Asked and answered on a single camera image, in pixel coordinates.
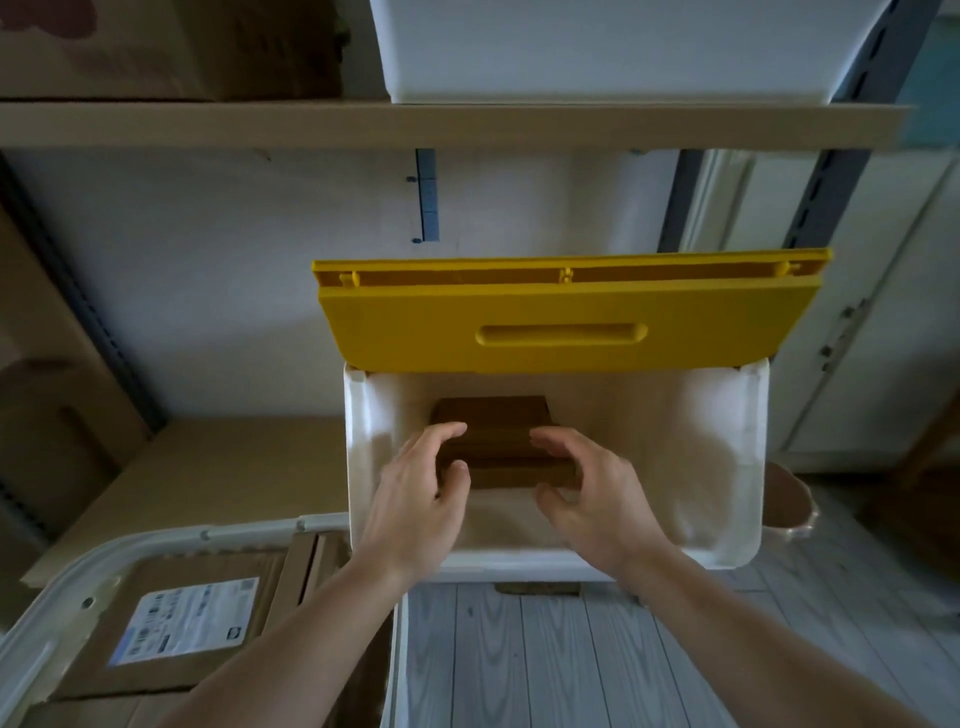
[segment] yellow bin lid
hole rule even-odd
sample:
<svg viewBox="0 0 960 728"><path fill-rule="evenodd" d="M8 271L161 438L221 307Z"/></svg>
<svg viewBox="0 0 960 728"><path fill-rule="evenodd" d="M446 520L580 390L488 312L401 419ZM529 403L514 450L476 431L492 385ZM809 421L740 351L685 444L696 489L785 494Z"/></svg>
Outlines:
<svg viewBox="0 0 960 728"><path fill-rule="evenodd" d="M773 354L829 250L317 260L344 359L370 372L741 366Z"/></svg>

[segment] shelf board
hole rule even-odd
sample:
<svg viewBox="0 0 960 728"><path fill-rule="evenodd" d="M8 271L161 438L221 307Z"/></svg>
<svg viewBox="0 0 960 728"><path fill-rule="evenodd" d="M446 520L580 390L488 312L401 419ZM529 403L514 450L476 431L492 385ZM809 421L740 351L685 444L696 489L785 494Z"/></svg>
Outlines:
<svg viewBox="0 0 960 728"><path fill-rule="evenodd" d="M24 575L41 588L91 549L135 533L347 512L341 418L167 425Z"/></svg>
<svg viewBox="0 0 960 728"><path fill-rule="evenodd" d="M875 104L393 105L4 102L0 147L889 148L909 107Z"/></svg>

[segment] barcode label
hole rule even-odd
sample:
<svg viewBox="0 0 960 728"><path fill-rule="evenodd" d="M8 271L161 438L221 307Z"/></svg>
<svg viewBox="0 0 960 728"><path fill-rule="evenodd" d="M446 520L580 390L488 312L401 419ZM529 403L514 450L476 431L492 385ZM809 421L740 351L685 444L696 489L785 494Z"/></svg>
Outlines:
<svg viewBox="0 0 960 728"><path fill-rule="evenodd" d="M110 665L243 644L260 578L150 592L140 598Z"/></svg>

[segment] white plastic bin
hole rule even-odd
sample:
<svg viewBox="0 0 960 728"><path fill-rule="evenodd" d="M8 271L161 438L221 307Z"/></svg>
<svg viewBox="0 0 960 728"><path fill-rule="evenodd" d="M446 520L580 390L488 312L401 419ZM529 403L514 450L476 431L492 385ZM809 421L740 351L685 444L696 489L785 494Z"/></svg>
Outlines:
<svg viewBox="0 0 960 728"><path fill-rule="evenodd" d="M551 415L636 467L658 521L709 569L760 543L766 360L735 369L596 374L367 374L347 366L350 538L363 533L380 469L444 397L545 395ZM529 489L477 491L440 581L604 580L564 547Z"/></svg>
<svg viewBox="0 0 960 728"><path fill-rule="evenodd" d="M825 103L887 0L372 0L395 104Z"/></svg>
<svg viewBox="0 0 960 728"><path fill-rule="evenodd" d="M137 561L166 554L287 546L294 533L339 530L340 514L224 527L175 528L116 539L75 561L40 593L0 643L0 726L14 728L53 691L89 638L121 577ZM406 726L406 597L394 610L381 728Z"/></svg>

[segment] lid handle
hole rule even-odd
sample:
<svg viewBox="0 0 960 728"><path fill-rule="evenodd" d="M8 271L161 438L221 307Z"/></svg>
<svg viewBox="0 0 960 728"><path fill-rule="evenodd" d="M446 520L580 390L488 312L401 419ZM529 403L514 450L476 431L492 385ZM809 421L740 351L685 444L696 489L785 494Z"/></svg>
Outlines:
<svg viewBox="0 0 960 728"><path fill-rule="evenodd" d="M630 346L647 335L645 324L538 324L477 329L482 347Z"/></svg>

